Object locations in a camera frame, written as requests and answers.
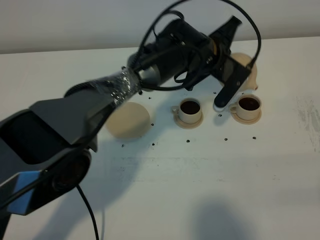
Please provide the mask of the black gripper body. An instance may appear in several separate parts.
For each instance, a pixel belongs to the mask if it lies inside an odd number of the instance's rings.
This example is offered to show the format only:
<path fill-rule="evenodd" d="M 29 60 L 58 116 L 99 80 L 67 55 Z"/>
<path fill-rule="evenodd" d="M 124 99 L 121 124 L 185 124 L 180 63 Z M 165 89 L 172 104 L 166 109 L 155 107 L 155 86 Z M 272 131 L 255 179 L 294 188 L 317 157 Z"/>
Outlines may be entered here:
<path fill-rule="evenodd" d="M 196 60 L 196 55 L 191 54 L 187 66 L 174 76 L 176 83 L 187 91 L 191 91 L 209 75 L 221 76 L 223 64 L 230 55 L 230 46 L 233 38 L 221 34 L 211 34 L 199 45 L 202 59 Z"/>

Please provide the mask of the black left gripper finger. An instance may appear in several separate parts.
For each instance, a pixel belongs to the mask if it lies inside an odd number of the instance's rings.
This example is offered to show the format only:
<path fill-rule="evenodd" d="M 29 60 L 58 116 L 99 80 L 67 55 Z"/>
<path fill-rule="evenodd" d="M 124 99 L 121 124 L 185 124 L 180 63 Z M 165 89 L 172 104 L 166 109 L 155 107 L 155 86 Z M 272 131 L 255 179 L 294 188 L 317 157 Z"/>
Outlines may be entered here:
<path fill-rule="evenodd" d="M 226 53 L 231 53 L 231 45 L 234 40 L 238 27 L 242 21 L 237 17 L 232 16 L 227 22 L 221 25 L 218 29 L 212 32 L 209 37 L 214 40 L 219 47 L 223 47 Z"/>

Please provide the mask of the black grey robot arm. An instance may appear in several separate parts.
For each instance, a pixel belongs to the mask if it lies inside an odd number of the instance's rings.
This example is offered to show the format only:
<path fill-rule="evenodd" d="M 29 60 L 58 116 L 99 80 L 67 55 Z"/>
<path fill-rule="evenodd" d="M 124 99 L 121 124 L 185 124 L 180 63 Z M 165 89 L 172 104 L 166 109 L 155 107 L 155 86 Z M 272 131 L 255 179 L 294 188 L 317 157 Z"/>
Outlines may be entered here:
<path fill-rule="evenodd" d="M 163 90 L 186 73 L 178 89 L 192 90 L 209 75 L 225 83 L 224 107 L 243 80 L 231 58 L 241 21 L 231 17 L 209 35 L 183 18 L 171 21 L 151 43 L 143 42 L 127 66 L 110 76 L 71 87 L 62 98 L 35 102 L 0 122 L 0 233 L 11 215 L 28 215 L 70 190 L 87 174 L 97 134 L 108 117 L 142 90 Z"/>

